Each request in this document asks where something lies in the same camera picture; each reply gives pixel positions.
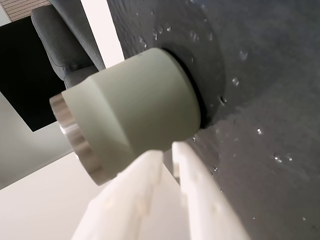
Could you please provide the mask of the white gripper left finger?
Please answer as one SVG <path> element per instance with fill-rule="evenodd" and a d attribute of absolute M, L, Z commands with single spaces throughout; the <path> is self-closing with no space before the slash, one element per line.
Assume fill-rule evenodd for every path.
<path fill-rule="evenodd" d="M 109 181 L 88 205 L 72 239 L 137 240 L 162 178 L 163 152 L 149 150 Z"/>

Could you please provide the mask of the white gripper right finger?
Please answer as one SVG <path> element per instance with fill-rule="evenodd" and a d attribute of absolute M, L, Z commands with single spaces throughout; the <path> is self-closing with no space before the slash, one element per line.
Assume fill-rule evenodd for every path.
<path fill-rule="evenodd" d="M 200 157 L 185 142 L 172 143 L 173 175 L 188 212 L 192 240 L 248 240 L 249 234 Z"/>

